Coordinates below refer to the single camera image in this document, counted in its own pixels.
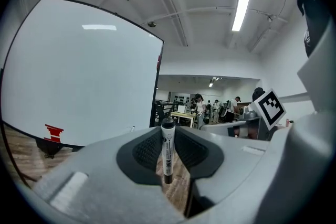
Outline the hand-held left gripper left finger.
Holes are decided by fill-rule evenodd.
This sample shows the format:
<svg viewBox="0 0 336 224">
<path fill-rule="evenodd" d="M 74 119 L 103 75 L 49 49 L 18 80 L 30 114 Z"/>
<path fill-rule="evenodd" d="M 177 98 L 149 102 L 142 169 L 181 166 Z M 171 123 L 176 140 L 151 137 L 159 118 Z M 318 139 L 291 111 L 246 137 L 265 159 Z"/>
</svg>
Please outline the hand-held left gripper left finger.
<svg viewBox="0 0 336 224">
<path fill-rule="evenodd" d="M 160 128 L 88 145 L 34 187 L 34 207 L 48 223 L 181 223 L 156 174 Z"/>
</svg>

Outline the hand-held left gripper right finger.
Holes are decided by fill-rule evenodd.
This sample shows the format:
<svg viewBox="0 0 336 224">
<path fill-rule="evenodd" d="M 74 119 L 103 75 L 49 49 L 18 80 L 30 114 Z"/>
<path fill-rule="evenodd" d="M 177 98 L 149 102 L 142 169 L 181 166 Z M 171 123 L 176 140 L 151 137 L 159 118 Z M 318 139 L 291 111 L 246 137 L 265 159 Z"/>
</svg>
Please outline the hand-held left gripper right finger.
<svg viewBox="0 0 336 224">
<path fill-rule="evenodd" d="M 306 115 L 269 142 L 187 127 L 176 150 L 190 173 L 186 223 L 318 222 L 335 160 L 335 114 Z"/>
</svg>

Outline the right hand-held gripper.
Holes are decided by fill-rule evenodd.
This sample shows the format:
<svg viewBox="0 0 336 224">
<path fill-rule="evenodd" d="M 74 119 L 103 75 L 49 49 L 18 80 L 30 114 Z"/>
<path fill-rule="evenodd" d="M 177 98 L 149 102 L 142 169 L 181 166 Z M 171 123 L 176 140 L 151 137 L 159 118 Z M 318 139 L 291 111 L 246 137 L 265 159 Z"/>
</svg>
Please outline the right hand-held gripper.
<svg viewBox="0 0 336 224">
<path fill-rule="evenodd" d="M 270 141 L 285 114 L 286 110 L 274 90 L 265 91 L 258 87 L 253 92 L 252 102 L 239 109 L 238 120 L 204 125 L 201 130 L 222 136 Z"/>
</svg>

